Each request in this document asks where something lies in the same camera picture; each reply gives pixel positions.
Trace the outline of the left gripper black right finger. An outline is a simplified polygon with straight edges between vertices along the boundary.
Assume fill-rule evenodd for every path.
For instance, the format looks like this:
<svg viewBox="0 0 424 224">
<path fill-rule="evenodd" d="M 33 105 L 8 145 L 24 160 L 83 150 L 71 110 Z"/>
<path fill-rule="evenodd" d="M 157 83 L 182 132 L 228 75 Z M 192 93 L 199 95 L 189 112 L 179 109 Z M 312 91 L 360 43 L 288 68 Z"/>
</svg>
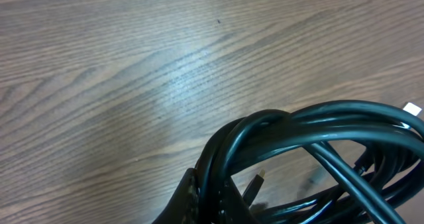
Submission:
<svg viewBox="0 0 424 224">
<path fill-rule="evenodd" d="M 262 186 L 261 179 L 253 179 L 241 195 L 232 179 L 226 179 L 220 192 L 218 223 L 259 224 L 249 207 Z"/>
</svg>

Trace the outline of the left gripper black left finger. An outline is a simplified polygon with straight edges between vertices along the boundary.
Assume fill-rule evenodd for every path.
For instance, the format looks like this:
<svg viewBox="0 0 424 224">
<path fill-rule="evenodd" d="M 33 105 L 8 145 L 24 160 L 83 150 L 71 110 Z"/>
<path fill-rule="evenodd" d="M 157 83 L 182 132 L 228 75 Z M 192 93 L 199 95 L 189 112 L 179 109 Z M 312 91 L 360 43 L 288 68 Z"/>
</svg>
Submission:
<svg viewBox="0 0 424 224">
<path fill-rule="evenodd" d="M 197 224 L 199 185 L 195 168 L 188 168 L 174 194 L 152 224 Z"/>
</svg>

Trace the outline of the black USB cable thin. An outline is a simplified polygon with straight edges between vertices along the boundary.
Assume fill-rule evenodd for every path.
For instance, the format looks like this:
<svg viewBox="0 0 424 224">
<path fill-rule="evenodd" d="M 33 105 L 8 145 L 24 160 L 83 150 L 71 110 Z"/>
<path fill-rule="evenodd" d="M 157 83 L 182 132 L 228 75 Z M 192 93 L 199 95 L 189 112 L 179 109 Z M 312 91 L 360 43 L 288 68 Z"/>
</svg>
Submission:
<svg viewBox="0 0 424 224">
<path fill-rule="evenodd" d="M 354 170 L 397 208 L 423 189 L 423 161 L 409 151 L 387 156 L 379 150 L 366 151 L 354 163 Z M 369 215 L 351 196 L 343 197 L 339 186 L 291 203 L 258 209 L 253 216 L 260 223 L 367 223 Z"/>
</svg>

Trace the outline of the black USB cable thick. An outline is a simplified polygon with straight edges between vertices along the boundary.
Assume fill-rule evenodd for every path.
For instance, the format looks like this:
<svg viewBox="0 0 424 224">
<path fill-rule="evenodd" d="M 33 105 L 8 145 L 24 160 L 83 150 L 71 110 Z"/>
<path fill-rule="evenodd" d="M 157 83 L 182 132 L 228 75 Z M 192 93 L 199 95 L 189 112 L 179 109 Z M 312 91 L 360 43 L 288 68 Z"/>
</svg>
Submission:
<svg viewBox="0 0 424 224">
<path fill-rule="evenodd" d="M 305 149 L 375 223 L 401 223 L 387 199 L 354 170 L 366 151 L 409 151 L 423 161 L 423 122 L 407 111 L 371 101 L 329 101 L 293 113 L 269 109 L 234 120 L 207 142 L 196 164 L 199 219 L 218 223 L 226 179 L 254 164 Z"/>
</svg>

